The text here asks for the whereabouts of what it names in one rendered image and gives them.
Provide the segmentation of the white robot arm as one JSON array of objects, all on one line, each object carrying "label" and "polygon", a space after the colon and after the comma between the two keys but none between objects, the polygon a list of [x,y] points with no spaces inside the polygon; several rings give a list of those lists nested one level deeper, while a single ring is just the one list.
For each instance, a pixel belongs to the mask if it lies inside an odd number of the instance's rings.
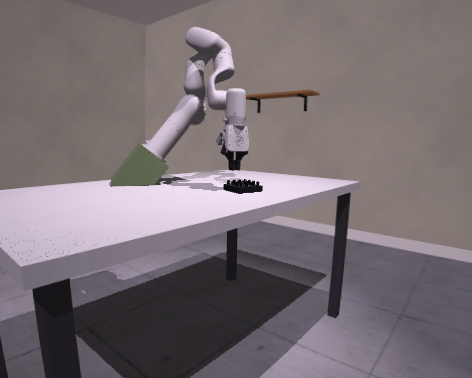
[{"label": "white robot arm", "polygon": [[[165,163],[163,158],[168,155],[190,124],[198,125],[203,122],[207,99],[211,109],[226,110],[226,117],[223,119],[225,124],[245,125],[246,92],[243,89],[215,90],[215,84],[231,78],[235,73],[229,44],[216,33],[199,27],[189,29],[185,41],[196,51],[200,51],[186,63],[184,90],[188,95],[179,101],[173,113],[149,140],[150,143],[146,141],[146,144],[142,144]],[[204,69],[211,59],[214,73],[208,80],[206,95],[203,85]]]}]

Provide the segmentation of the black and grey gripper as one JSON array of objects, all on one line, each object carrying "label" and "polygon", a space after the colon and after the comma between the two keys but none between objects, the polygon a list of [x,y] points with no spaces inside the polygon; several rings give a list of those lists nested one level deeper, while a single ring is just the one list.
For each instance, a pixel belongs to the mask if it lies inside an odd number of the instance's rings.
[{"label": "black and grey gripper", "polygon": [[[244,155],[248,154],[248,150],[249,135],[247,126],[244,124],[224,125],[221,154],[225,155],[229,160],[229,170],[240,170],[241,160]],[[236,160],[233,160],[234,152],[236,152]]]}]

